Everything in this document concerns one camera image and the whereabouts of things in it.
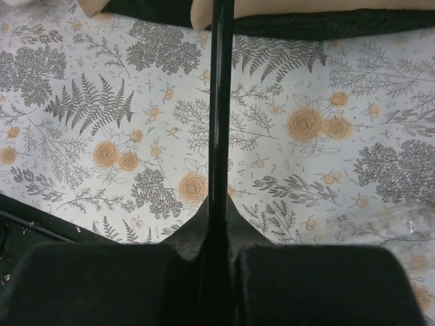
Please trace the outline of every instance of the transparent plastic bag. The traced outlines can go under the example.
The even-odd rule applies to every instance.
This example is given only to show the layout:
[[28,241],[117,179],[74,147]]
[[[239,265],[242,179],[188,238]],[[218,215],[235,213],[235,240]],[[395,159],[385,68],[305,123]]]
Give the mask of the transparent plastic bag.
[[435,210],[408,203],[367,216],[343,215],[315,235],[303,232],[302,244],[375,245],[390,250],[414,274],[435,268]]

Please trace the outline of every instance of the beige cloth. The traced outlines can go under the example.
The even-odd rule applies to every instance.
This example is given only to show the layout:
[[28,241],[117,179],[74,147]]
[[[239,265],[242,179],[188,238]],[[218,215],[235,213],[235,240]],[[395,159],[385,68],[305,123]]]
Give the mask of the beige cloth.
[[78,0],[78,2],[85,15],[92,17],[100,12],[110,0]]
[[[435,0],[235,0],[234,18],[357,9],[435,10]],[[193,0],[190,12],[196,30],[211,25],[213,0]]]

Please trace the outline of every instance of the tablecloth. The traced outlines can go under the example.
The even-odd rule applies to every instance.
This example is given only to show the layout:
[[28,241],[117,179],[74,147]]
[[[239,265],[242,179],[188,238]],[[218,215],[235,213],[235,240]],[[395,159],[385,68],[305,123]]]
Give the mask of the tablecloth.
[[[2,193],[119,242],[172,234],[207,195],[210,41],[87,18],[72,0],[0,3]],[[236,35],[228,193],[244,218],[291,244],[346,216],[435,206],[434,41]],[[413,259],[430,322],[432,256]]]

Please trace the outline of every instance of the clear plastic bottle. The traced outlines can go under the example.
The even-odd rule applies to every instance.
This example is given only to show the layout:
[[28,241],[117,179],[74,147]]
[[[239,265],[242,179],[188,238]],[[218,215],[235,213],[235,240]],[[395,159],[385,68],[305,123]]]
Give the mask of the clear plastic bottle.
[[341,216],[317,232],[302,233],[302,244],[376,245],[390,250],[409,274],[434,265],[435,209],[407,203],[368,216]]

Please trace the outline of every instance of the table surface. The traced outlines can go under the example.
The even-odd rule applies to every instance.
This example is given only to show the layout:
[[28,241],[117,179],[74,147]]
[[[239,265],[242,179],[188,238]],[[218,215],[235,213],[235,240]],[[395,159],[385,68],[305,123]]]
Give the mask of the table surface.
[[[207,195],[210,33],[87,18],[70,0],[0,3],[0,17],[1,191],[119,242],[189,220]],[[228,193],[244,218],[291,244],[434,206],[434,41],[236,36]],[[407,253],[435,318],[431,251]]]

